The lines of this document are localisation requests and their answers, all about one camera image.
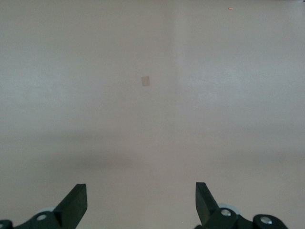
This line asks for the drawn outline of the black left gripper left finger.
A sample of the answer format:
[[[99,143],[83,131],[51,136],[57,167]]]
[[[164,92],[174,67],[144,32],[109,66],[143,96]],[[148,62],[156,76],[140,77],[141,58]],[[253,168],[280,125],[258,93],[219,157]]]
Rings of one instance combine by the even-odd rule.
[[[77,184],[52,211],[37,213],[18,226],[2,219],[0,229],[76,229],[87,207],[86,185]]]

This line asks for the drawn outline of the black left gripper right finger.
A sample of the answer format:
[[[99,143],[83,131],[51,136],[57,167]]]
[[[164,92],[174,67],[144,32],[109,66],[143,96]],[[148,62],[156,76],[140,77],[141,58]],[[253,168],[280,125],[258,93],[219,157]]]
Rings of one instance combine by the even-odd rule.
[[[204,182],[196,183],[195,205],[201,224],[194,229],[288,229],[272,215],[257,214],[249,221],[228,207],[219,207]]]

